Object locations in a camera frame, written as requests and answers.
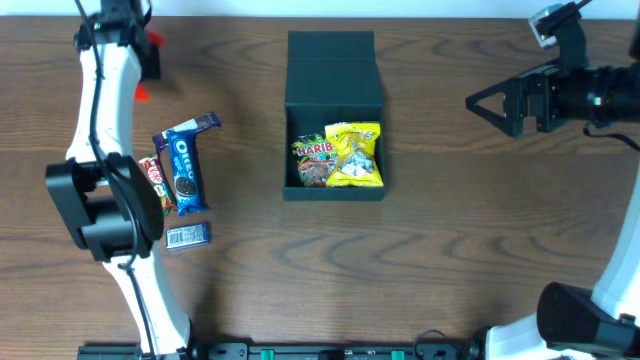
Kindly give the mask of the red Hacks candy bag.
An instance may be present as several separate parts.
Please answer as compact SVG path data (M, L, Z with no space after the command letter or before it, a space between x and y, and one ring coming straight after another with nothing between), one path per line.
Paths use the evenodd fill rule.
M156 32L146 30L145 35L150 46L150 52L144 55L141 60L141 78L134 93L134 100L142 102L150 99L144 87L145 82L148 80L159 80L161 78L160 49L165 44L165 38Z

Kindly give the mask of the yellow candy bag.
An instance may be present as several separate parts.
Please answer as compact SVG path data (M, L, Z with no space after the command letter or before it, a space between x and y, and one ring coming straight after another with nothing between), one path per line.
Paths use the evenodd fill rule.
M381 188L384 186L375 160L379 122L342 122L325 126L327 140L334 147L337 162L327 187Z

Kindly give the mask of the Haribo gummy bag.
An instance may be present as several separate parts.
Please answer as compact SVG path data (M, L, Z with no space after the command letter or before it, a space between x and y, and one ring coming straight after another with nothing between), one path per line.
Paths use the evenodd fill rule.
M333 173L338 154L324 131L301 135L291 145L304 187L325 187Z

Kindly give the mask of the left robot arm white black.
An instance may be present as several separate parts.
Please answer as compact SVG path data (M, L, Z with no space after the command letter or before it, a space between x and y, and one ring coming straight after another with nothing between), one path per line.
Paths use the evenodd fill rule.
M82 67L75 134L45 183L75 245L113 277L136 322L133 346L84 346L89 358L195 359L188 315L164 266L161 201L133 157L136 92L160 76L159 45L146 26L149 2L102 0L80 14L74 46Z

